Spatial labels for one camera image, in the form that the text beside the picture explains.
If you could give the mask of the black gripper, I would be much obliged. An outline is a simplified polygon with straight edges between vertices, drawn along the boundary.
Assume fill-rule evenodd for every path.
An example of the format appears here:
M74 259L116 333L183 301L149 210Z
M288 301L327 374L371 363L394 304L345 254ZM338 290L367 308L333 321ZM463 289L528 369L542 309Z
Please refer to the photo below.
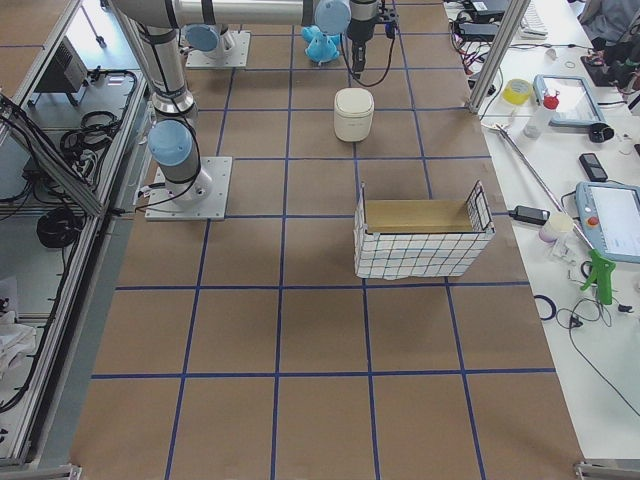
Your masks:
M352 19L347 28L347 36L351 40L352 70L364 70L364 58L366 43L372 39L374 33L374 20Z

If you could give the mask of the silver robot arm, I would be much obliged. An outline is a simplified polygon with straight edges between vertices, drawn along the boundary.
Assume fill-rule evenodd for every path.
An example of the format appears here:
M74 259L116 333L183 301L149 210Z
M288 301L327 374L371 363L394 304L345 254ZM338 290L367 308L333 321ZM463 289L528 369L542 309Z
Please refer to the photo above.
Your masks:
M185 27L213 36L223 47L221 24L211 1L115 1L115 9L136 25L138 46L132 49L146 67L156 115L147 139L148 150L163 175L164 197L137 209L147 215L197 218L215 206L226 208L232 159L205 157L196 135L198 107L187 86L178 36Z
M352 72L360 75L384 6L379 1L166 1L164 11L171 28L196 25L204 38L192 44L212 57L235 47L231 23L314 25L330 36L344 34L351 41Z

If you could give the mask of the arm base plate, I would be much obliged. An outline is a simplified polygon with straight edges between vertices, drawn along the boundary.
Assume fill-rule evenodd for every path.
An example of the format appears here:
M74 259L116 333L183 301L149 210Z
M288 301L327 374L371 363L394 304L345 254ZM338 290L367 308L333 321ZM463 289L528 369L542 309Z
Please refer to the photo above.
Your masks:
M227 30L219 33L208 25L199 25L186 32L189 52L187 69L245 68L248 61L251 33Z
M202 157L201 171L195 183L178 185L166 182L157 167L154 181L164 183L150 193L152 206L145 209L148 221L223 221L232 173L231 157Z

